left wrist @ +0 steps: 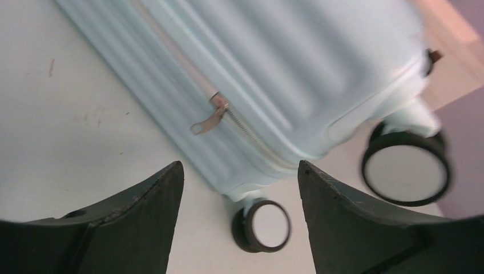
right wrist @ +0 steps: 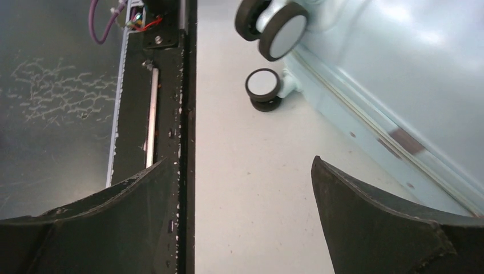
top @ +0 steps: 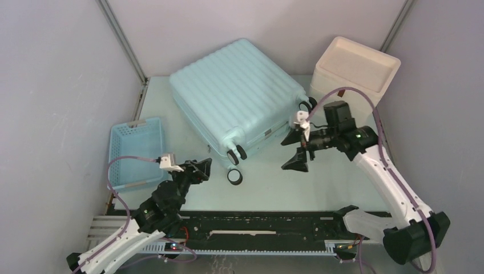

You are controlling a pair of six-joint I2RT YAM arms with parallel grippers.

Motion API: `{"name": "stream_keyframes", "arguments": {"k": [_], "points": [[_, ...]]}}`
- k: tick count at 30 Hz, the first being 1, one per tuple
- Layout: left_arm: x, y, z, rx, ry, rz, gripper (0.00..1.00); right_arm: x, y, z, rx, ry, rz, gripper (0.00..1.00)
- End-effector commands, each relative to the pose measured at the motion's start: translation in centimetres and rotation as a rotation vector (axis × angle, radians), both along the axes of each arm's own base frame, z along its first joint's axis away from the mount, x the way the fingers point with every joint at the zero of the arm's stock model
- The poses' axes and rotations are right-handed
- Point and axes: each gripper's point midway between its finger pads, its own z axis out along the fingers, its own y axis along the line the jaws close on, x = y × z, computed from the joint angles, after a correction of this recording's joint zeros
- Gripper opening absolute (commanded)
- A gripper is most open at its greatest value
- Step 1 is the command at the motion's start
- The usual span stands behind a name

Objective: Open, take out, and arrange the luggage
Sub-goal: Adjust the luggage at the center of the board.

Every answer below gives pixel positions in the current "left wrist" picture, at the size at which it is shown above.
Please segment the light blue ribbed suitcase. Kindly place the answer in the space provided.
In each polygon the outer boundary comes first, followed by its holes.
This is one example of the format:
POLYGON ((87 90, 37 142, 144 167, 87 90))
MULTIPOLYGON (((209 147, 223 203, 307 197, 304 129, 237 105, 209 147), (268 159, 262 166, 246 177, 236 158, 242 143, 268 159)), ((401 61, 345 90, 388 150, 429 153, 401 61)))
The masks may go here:
POLYGON ((232 237, 283 249, 292 228, 263 189, 377 121, 361 158, 372 193, 404 207, 443 197, 452 167, 422 99, 441 53, 411 1, 59 1, 156 124, 241 208, 232 237), (193 135, 221 93, 220 123, 193 135))

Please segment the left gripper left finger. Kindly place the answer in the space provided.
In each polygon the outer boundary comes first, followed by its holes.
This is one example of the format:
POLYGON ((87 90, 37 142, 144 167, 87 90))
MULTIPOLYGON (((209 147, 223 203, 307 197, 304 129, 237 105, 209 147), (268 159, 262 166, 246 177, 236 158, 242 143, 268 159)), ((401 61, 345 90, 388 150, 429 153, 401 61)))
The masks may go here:
POLYGON ((165 273, 184 188, 175 161, 60 218, 1 221, 2 273, 165 273))

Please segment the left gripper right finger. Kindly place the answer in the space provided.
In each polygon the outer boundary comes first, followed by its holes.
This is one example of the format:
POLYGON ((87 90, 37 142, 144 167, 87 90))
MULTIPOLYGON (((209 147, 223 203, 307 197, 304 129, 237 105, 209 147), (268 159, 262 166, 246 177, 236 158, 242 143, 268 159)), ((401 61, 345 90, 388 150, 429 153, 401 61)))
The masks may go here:
POLYGON ((404 209, 307 161, 297 180, 317 273, 483 272, 483 216, 404 209))

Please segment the silver zipper pull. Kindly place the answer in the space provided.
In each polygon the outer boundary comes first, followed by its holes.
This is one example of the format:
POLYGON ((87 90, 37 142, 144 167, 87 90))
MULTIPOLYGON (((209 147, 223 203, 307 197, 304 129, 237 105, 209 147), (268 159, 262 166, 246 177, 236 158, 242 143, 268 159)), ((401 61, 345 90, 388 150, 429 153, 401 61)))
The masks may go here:
POLYGON ((190 130, 193 135, 201 135, 213 130, 220 123, 225 112, 228 110, 229 102, 219 92, 209 101, 214 107, 214 112, 206 120, 191 126, 190 130))

